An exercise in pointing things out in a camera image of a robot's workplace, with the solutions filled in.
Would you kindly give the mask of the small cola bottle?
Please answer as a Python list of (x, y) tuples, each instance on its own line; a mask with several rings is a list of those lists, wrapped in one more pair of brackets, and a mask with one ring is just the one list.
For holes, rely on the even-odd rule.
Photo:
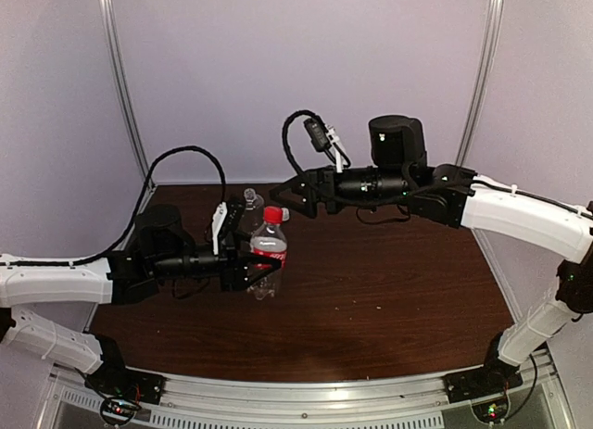
[(287, 238), (282, 230), (283, 216), (284, 213), (281, 208), (265, 207), (263, 210), (263, 223), (253, 232), (250, 239), (250, 251), (253, 254), (280, 263), (280, 267), (277, 269), (274, 269), (268, 261), (257, 262), (254, 265), (256, 274), (272, 269), (272, 272), (269, 272), (249, 287), (249, 291), (257, 300), (275, 297), (280, 290), (288, 248)]

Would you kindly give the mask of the large clear plastic bottle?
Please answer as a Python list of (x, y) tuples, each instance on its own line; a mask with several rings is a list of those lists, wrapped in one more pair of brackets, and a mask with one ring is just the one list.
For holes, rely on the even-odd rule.
[(254, 188), (244, 190), (245, 210), (240, 221), (241, 230), (252, 234), (263, 223), (264, 199)]

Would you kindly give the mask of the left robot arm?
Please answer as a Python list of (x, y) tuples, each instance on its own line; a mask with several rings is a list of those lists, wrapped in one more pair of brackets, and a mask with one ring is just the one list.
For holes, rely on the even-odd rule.
[(282, 268), (270, 251), (244, 252), (237, 230), (241, 201), (221, 203), (213, 215), (211, 244), (198, 245), (182, 225), (179, 209), (156, 205), (132, 222), (128, 248), (87, 259), (25, 260), (1, 257), (1, 342), (80, 371), (89, 385), (114, 396), (127, 394), (137, 381), (117, 343), (101, 335), (80, 334), (27, 307), (43, 302), (137, 304), (167, 281), (216, 277), (221, 289), (245, 291)]

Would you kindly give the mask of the red cola bottle cap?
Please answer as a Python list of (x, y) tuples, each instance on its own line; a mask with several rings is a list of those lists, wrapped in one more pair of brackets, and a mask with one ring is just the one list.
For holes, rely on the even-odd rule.
[(282, 208), (267, 206), (263, 211), (263, 220), (270, 224), (282, 224), (284, 212)]

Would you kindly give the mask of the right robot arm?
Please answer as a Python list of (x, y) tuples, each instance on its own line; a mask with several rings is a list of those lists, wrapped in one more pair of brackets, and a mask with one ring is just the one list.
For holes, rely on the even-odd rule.
[(293, 122), (303, 120), (314, 149), (337, 146), (334, 130), (306, 109), (284, 121), (283, 151), (296, 175), (270, 192), (271, 199), (315, 218), (319, 205), (329, 214), (343, 208), (396, 206), (450, 228), (489, 231), (543, 247), (563, 260), (557, 290), (513, 326), (495, 336), (484, 364), (473, 374), (453, 374), (453, 390), (476, 385), (481, 392), (504, 388), (533, 351), (568, 322), (592, 311), (592, 207), (572, 206), (498, 183), (475, 170), (452, 164), (431, 167), (420, 120), (383, 115), (369, 121), (372, 165), (354, 168), (343, 155), (331, 166), (305, 170), (289, 144)]

